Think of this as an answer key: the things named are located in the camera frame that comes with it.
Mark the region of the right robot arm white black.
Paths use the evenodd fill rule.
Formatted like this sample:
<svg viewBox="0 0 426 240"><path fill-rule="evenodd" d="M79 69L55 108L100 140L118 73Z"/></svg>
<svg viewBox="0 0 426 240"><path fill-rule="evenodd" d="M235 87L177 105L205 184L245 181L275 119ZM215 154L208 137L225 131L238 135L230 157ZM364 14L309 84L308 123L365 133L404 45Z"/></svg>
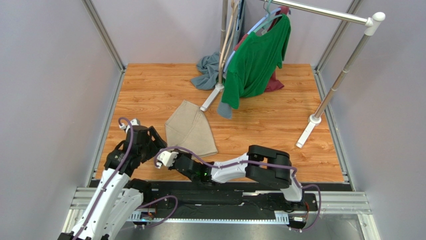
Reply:
<svg viewBox="0 0 426 240"><path fill-rule="evenodd" d="M296 179L294 167L287 152L260 145L251 145L239 157L227 161L206 162L193 152L175 148L173 160L167 168L204 186L225 184L231 180L248 178L266 187L280 190L288 202L301 202L303 188Z"/></svg>

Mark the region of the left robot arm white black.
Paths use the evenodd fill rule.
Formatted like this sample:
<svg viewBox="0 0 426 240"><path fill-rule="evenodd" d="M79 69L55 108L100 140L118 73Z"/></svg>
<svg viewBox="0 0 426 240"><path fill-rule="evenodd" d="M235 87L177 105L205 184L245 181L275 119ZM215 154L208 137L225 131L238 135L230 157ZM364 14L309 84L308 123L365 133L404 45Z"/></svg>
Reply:
<svg viewBox="0 0 426 240"><path fill-rule="evenodd" d="M131 179L140 164L152 159L167 143L153 126L127 126L126 138L106 158L99 184L86 210L60 240L113 240L144 199L152 199L151 183Z"/></svg>

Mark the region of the beige linen napkin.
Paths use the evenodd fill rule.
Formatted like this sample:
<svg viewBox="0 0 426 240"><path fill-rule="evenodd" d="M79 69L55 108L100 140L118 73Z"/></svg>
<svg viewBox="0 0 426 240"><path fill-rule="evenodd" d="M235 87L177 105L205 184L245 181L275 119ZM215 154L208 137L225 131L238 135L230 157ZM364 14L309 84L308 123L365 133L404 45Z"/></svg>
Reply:
<svg viewBox="0 0 426 240"><path fill-rule="evenodd" d="M204 112L188 100L183 100L165 122L165 135L169 147L183 147L199 157L219 152Z"/></svg>

